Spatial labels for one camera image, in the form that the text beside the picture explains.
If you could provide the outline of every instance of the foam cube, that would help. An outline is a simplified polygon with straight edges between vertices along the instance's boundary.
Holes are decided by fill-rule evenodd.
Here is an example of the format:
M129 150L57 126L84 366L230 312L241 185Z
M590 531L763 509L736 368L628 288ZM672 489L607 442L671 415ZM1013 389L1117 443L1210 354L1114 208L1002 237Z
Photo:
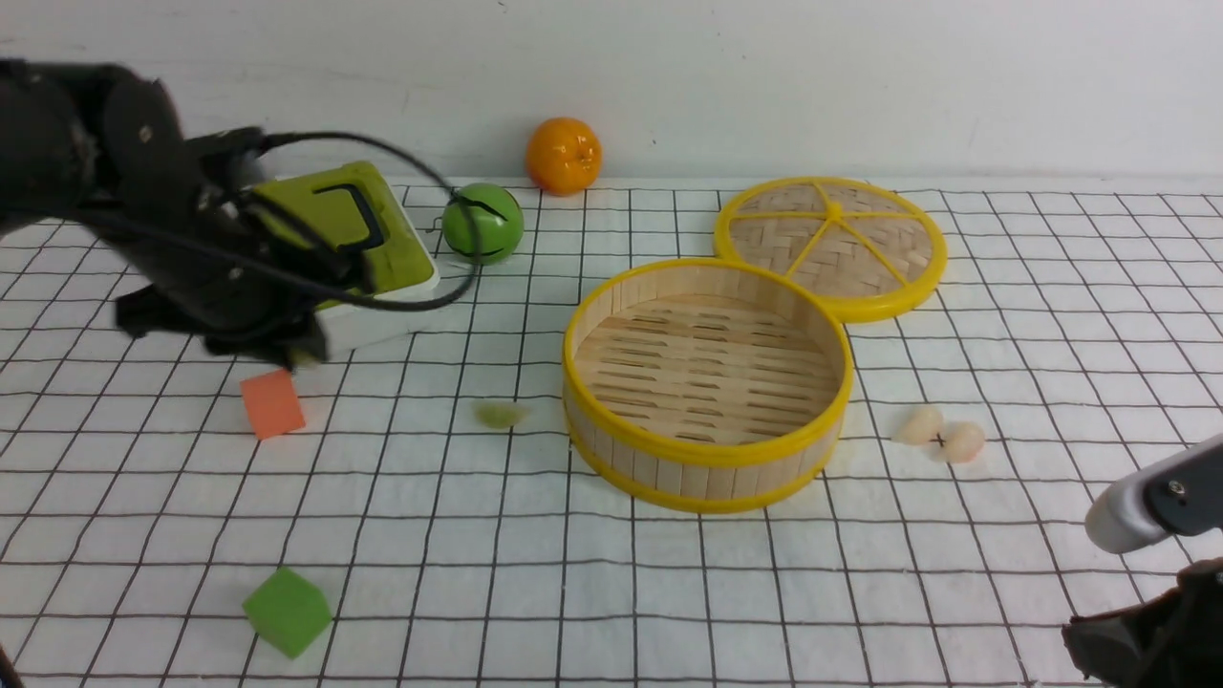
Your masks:
M296 659L331 623L327 598L313 583L281 567L242 602L247 621L273 648Z
M243 380L241 387L246 417L257 439L268 440L306 428L302 404L289 371L281 369Z

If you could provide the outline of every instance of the bamboo steamer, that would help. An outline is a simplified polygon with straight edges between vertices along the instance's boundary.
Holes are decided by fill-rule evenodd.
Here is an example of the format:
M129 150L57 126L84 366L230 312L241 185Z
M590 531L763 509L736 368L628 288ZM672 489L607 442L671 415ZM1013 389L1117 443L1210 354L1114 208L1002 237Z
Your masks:
M837 177L791 177L736 196L718 215L714 252L774 271L841 321L905 313L947 268L938 225L904 197Z
M563 368L582 458L630 495L707 513L759 508L810 483L854 378L849 340L819 301L714 258L599 286L570 321Z

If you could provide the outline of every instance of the green cube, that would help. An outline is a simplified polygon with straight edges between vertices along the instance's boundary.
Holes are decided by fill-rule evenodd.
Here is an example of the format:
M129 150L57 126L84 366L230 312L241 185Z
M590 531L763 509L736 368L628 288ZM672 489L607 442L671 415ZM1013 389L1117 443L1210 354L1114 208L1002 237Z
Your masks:
M296 659L331 623L327 598L292 569L279 568L242 602L254 632L289 659Z

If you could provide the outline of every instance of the green toy ball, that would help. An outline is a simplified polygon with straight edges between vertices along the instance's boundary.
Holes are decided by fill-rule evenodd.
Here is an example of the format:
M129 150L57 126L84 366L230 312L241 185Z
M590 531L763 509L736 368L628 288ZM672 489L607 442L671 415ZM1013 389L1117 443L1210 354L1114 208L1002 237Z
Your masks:
M509 191L495 183L471 183L459 189L459 198L450 200L442 213L442 235L450 249L468 260L476 260L471 230L460 203L465 203L479 232L481 263L504 260L522 241L522 208Z

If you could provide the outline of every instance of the orange cube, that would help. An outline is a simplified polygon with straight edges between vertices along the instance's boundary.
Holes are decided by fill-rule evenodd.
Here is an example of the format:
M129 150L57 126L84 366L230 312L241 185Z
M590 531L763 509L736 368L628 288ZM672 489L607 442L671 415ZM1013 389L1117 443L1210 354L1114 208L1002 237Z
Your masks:
M306 428L294 378L284 369L243 380L242 403L260 441Z

